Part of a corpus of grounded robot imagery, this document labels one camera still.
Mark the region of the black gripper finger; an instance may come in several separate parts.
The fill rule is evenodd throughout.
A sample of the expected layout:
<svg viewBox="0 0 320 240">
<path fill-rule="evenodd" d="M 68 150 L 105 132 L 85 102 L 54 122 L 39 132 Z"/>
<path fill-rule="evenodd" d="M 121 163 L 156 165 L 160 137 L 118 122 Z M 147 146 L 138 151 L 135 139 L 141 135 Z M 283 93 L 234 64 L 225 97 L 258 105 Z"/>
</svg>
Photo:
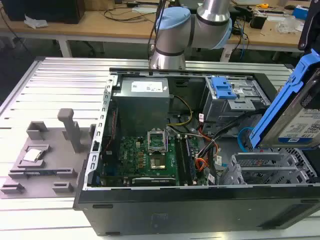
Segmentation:
<svg viewBox="0 0 320 240">
<path fill-rule="evenodd" d="M 298 42 L 298 49 L 304 52 L 318 51 L 318 1 L 312 0 Z"/>
</svg>

